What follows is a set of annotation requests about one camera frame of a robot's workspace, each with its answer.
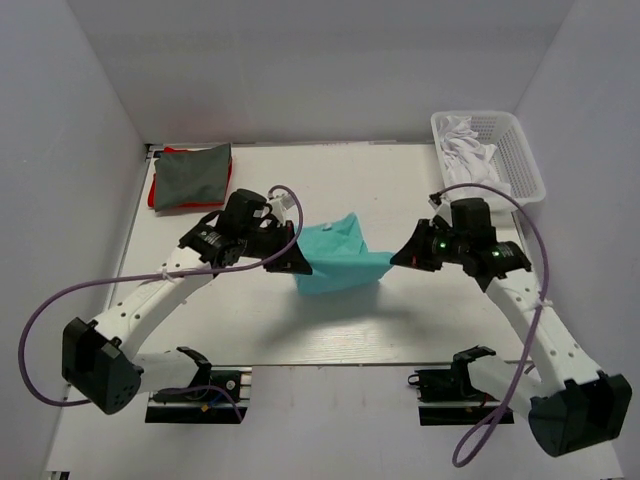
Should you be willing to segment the teal polo shirt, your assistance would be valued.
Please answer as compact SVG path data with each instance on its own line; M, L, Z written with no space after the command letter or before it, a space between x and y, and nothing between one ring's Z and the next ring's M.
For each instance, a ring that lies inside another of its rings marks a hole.
M296 275L299 294L319 295L379 281L391 268L393 254L370 251L358 216L302 229L298 246L312 268L311 275Z

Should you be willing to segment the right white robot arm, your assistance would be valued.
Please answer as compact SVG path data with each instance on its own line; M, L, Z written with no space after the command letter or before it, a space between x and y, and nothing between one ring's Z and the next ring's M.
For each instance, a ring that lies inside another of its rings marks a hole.
M449 220L419 220L391 263L427 272L461 266L506 317L524 357L511 365L493 349L474 346L444 369L418 370L408 382L422 404L479 403L489 431L518 414L552 457L618 438L632 398L629 382L606 374L578 345L546 300L548 280L536 278L516 243L498 240L485 200L455 200L450 209Z

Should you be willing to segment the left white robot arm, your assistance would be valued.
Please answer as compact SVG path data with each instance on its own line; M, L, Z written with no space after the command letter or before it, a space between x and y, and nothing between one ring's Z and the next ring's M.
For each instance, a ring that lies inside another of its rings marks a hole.
M301 204L288 187L276 185L262 196L234 191L221 210L202 217L178 241L159 270L138 277L124 300L90 321L72 320L63 331L64 379L107 415L124 409L136 395L206 398L228 392L211 380L208 359L189 347L144 354L153 331L189 296L224 273L247 269L309 275L298 238L303 222L287 212Z

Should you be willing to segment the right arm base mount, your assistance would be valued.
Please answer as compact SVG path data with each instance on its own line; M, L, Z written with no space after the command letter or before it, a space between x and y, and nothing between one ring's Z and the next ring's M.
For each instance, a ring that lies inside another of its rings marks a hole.
M407 383L417 392L423 427L473 426L500 405L484 392L463 393L450 365L419 368L408 376Z

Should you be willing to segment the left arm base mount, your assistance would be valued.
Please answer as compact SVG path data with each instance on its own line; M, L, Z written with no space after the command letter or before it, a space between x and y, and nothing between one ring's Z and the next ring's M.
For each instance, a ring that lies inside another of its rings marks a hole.
M196 382L198 390L154 392L146 407L147 424L240 425L250 404L252 369L214 367Z

